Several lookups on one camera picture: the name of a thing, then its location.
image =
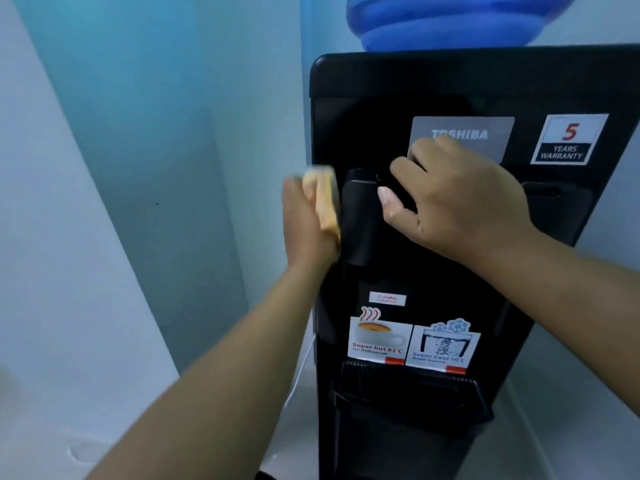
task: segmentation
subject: black water dispenser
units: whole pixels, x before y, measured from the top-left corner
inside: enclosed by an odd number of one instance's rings
[[[377,197],[418,137],[446,132],[522,184],[574,245],[640,117],[640,50],[336,54],[311,72],[312,159],[335,168],[342,256],[315,307],[319,478],[455,478],[532,320],[387,226]]]

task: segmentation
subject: yellow sponge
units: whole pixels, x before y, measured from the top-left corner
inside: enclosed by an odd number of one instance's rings
[[[316,166],[302,177],[302,190],[316,207],[320,229],[333,233],[340,242],[338,226],[339,193],[335,172],[330,166]]]

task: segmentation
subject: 5 years warranty label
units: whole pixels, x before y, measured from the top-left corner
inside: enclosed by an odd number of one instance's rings
[[[549,114],[532,165],[587,165],[608,114]]]

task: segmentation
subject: white cable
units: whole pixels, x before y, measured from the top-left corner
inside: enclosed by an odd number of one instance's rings
[[[302,370],[305,368],[305,364],[307,363],[307,359],[309,357],[309,352],[311,352],[311,348],[314,346],[315,341],[316,341],[316,334],[314,333],[314,338],[311,339],[311,343],[309,344],[309,348],[307,349],[307,353],[305,354],[304,359],[302,359],[302,364],[300,364],[300,370],[298,371],[298,375],[296,377],[296,380],[293,382],[293,387],[291,388],[291,392],[289,393],[289,396],[287,397],[287,400],[284,402],[284,406],[282,407],[282,409],[287,407],[289,401],[293,397],[293,393],[296,391],[296,387],[298,387],[298,381],[300,380],[300,376],[302,375]]]

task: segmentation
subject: fingernail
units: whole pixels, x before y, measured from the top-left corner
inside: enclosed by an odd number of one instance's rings
[[[378,187],[378,198],[380,199],[380,203],[382,205],[386,205],[389,200],[391,200],[393,192],[389,187]]]

